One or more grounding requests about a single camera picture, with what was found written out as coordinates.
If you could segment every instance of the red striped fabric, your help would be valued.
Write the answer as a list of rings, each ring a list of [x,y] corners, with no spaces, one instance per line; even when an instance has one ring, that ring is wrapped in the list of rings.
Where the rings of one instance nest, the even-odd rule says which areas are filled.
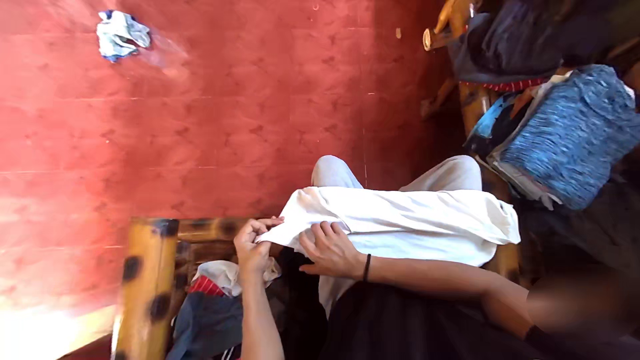
[[[497,92],[514,92],[514,91],[524,90],[531,86],[538,86],[546,83],[547,81],[549,81],[549,78],[522,80],[522,81],[515,81],[512,83],[504,83],[504,84],[478,84],[478,83],[469,83],[466,81],[460,81],[460,83],[465,85],[482,85],[485,88],[489,88]]]
[[[222,291],[215,282],[211,281],[206,276],[200,276],[191,283],[188,293],[194,293],[196,291],[202,291],[207,295],[225,296],[225,292]]]

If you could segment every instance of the black shirt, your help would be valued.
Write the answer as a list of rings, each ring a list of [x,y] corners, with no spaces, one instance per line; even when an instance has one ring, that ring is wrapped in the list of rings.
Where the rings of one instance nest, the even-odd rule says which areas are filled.
[[[537,327],[524,340],[492,325],[478,303],[429,299],[358,282],[337,301],[320,359],[640,359],[640,347],[568,343]]]

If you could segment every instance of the wooden furniture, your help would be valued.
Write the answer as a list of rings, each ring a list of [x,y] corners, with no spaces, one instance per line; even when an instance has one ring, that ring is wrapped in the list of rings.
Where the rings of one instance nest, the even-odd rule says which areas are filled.
[[[115,360],[161,360],[199,264],[235,257],[233,239],[246,218],[133,218],[113,326]]]

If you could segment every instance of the black wristband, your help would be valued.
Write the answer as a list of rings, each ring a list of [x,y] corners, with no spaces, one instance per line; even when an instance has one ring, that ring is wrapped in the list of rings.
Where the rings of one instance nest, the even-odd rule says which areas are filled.
[[[369,265],[371,264],[371,254],[367,254],[367,262],[364,265],[364,275],[362,281],[368,282],[369,280]]]

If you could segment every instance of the hand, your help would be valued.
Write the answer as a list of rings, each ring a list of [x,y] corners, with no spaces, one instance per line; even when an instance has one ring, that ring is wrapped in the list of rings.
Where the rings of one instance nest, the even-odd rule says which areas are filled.
[[[276,226],[284,222],[284,217],[265,218],[260,220],[251,219],[240,228],[234,238],[238,265],[240,266],[240,283],[262,280],[262,276],[269,265],[269,249],[271,242],[263,241],[254,243],[256,236],[268,231],[267,226]]]
[[[300,271],[312,275],[362,280],[367,256],[356,250],[338,223],[329,225],[323,221],[313,224],[311,232],[316,237],[316,244],[313,244],[305,233],[300,233],[300,245],[314,264],[302,265]]]

